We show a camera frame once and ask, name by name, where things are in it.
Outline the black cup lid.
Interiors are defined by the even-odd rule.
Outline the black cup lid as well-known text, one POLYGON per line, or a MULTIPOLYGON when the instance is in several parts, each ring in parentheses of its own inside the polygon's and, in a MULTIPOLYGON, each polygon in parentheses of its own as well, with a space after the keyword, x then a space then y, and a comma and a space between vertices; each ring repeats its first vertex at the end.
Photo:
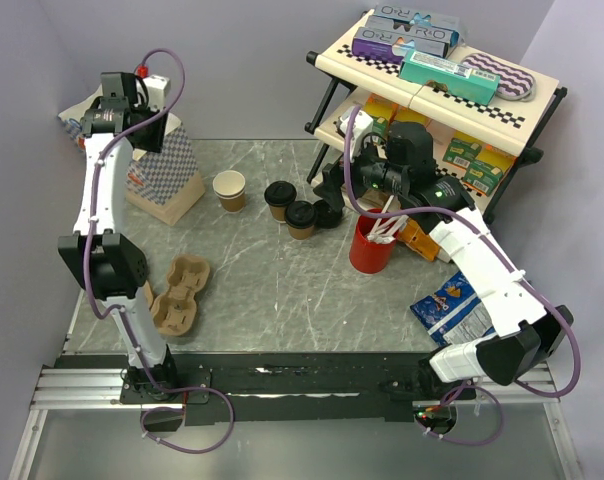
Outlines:
POLYGON ((269 206, 286 208, 296 200, 296 187, 288 181, 272 182, 264 191, 264 199, 269 206))
POLYGON ((314 226, 316 221, 317 212, 308 201, 293 201, 285 209, 285 222, 293 228, 306 229, 314 226))

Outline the brown paper cup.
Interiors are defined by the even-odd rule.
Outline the brown paper cup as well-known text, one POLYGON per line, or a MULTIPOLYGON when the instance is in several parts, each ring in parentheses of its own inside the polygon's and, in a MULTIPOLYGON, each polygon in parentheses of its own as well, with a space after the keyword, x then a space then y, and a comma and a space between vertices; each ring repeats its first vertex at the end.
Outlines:
POLYGON ((297 226, 293 224, 287 225, 290 236, 296 240, 305 240, 311 237, 315 231, 315 225, 297 226))
POLYGON ((269 205, 269 209, 272 217, 279 223, 286 222, 286 209, 287 205, 269 205))

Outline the paper takeout bag blue handles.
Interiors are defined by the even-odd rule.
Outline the paper takeout bag blue handles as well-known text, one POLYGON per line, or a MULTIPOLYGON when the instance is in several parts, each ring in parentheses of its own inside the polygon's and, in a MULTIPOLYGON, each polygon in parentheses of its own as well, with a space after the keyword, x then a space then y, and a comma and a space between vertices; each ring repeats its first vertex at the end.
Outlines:
POLYGON ((126 202, 169 226, 175 225, 205 193, 193 146, 181 120, 172 113, 168 115, 160 153, 134 149, 129 141, 121 140, 96 174, 98 156, 110 138, 83 140, 80 128, 80 117, 95 98, 90 96, 58 115, 68 135, 86 154, 85 187, 75 228, 88 229, 93 193, 97 194, 96 215, 102 227, 118 229, 123 225, 126 202))

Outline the cardboard cup carrier tray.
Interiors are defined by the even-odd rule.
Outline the cardboard cup carrier tray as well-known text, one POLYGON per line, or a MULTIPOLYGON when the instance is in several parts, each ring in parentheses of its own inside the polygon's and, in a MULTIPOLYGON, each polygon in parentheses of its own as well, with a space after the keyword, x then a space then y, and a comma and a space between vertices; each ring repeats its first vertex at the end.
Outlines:
POLYGON ((198 311, 196 295, 209 279, 211 267, 200 256, 176 256, 166 275, 167 290, 153 302, 151 314, 160 335, 180 337, 193 327, 198 311))

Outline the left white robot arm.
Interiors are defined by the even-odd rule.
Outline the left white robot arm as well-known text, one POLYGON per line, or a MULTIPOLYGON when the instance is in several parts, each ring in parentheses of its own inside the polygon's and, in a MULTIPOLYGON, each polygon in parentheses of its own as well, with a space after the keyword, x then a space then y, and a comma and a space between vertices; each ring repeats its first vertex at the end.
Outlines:
POLYGON ((177 395, 180 378, 144 294, 147 259, 122 224, 133 151, 161 151, 168 112, 152 106, 144 80, 134 73, 106 72, 101 87, 80 122, 86 158, 82 201, 72 233, 58 240, 58 253, 94 316, 115 320, 128 355, 125 385, 166 402, 177 395))

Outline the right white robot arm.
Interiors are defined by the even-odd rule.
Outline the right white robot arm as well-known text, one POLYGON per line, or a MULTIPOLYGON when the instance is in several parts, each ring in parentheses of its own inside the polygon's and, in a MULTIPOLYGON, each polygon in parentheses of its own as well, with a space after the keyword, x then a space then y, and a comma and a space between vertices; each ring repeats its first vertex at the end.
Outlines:
POLYGON ((353 109, 338 129, 343 158, 324 168, 315 194, 334 210, 355 204, 369 190, 394 196, 398 215, 415 220, 457 265, 492 321, 492 335, 430 356, 418 376, 426 396, 441 398, 454 382, 473 377, 518 383, 563 340, 577 344, 569 312, 552 306, 515 267, 462 182, 438 172, 424 125, 394 122, 377 146, 372 118, 353 109))

